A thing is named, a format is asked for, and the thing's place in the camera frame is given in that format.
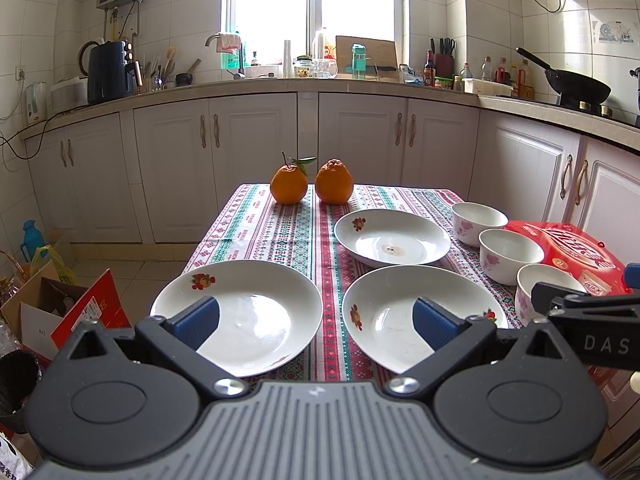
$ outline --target kitchen cabinet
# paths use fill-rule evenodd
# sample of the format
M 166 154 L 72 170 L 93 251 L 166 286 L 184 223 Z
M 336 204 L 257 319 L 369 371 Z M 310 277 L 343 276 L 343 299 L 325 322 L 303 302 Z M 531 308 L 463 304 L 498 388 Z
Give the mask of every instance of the kitchen cabinet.
M 640 158 L 590 137 L 584 140 L 569 222 L 603 242 L 625 265 L 637 262 Z
M 402 186 L 453 190 L 466 200 L 479 110 L 409 99 Z
M 154 240 L 202 240 L 218 214 L 207 100 L 139 108 L 134 122 Z
M 398 186 L 406 107 L 399 97 L 320 94 L 318 165 L 339 158 L 358 184 Z
M 579 134 L 482 110 L 469 201 L 511 220 L 561 222 L 579 146 Z
M 45 229 L 65 230 L 71 241 L 86 242 L 82 217 L 71 177 L 64 128 L 26 140 L 31 180 Z
M 219 97 L 209 100 L 211 149 L 218 203 L 241 184 L 270 182 L 282 152 L 298 156 L 294 93 Z
M 89 242 L 140 242 L 118 114 L 65 128 L 68 170 Z

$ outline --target towel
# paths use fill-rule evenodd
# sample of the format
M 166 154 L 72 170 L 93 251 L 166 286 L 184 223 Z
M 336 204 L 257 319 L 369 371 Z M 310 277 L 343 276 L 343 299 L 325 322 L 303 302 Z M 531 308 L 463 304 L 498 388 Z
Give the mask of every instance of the towel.
M 218 44 L 216 45 L 216 52 L 229 52 L 242 47 L 242 39 L 239 34 L 231 34 L 229 32 L 220 32 L 218 38 Z

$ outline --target cabinet handle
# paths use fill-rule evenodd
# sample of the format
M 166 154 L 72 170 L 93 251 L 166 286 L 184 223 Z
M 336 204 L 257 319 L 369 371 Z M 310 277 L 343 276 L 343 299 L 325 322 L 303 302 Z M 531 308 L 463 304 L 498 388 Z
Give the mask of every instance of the cabinet handle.
M 414 146 L 415 139 L 415 114 L 411 115 L 411 139 L 409 139 L 409 148 Z
M 578 183 L 575 186 L 575 205 L 580 205 L 580 187 L 582 186 L 582 178 L 589 167 L 589 162 L 587 159 L 584 159 L 582 163 L 582 167 L 580 168 L 580 173 L 578 174 Z
M 569 168 L 571 167 L 571 163 L 574 161 L 574 158 L 569 155 L 566 158 L 566 166 L 564 167 L 564 171 L 562 172 L 562 182 L 560 183 L 560 199 L 564 200 L 564 197 L 566 196 L 566 189 L 564 188 L 564 180 L 566 179 L 566 173 L 567 171 L 569 171 Z
M 218 114 L 213 114 L 213 136 L 216 137 L 216 148 L 220 147 L 220 128 L 218 127 Z
M 207 147 L 207 131 L 204 127 L 204 115 L 200 116 L 200 138 L 202 139 L 202 147 Z
M 62 159 L 62 164 L 64 164 L 66 168 L 65 143 L 62 140 L 60 141 L 60 158 Z
M 398 132 L 396 133 L 396 146 L 400 146 L 401 135 L 402 135 L 402 114 L 398 114 Z
M 74 164 L 74 150 L 71 148 L 71 139 L 66 140 L 66 154 L 69 156 L 69 162 Z

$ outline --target striped tablecloth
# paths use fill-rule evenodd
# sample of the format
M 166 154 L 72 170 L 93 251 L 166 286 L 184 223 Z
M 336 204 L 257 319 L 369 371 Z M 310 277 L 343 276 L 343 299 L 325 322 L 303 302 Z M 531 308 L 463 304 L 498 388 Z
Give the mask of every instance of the striped tablecloth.
M 344 293 L 371 270 L 352 258 L 334 237 L 334 224 L 345 214 L 371 208 L 399 209 L 432 219 L 451 236 L 451 250 L 439 265 L 487 288 L 514 327 L 520 327 L 513 304 L 514 287 L 499 285 L 482 273 L 478 250 L 457 241 L 451 205 L 460 198 L 446 189 L 355 186 L 345 205 L 320 203 L 313 186 L 297 205 L 276 204 L 268 184 L 240 186 L 222 210 L 184 272 L 203 265 L 248 258 L 293 267 L 320 290 L 322 325 L 298 357 L 265 374 L 265 378 L 352 381 L 391 377 L 389 370 L 367 357 L 348 335 L 340 315 Z

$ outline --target window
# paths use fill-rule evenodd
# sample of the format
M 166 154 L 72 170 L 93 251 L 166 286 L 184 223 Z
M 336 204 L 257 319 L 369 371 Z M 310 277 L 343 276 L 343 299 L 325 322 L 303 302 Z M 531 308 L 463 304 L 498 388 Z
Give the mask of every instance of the window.
M 246 42 L 248 59 L 257 52 L 261 64 L 282 60 L 284 40 L 291 40 L 295 58 L 311 54 L 317 30 L 326 27 L 331 43 L 336 35 L 397 39 L 401 30 L 396 0 L 225 0 L 223 23 Z

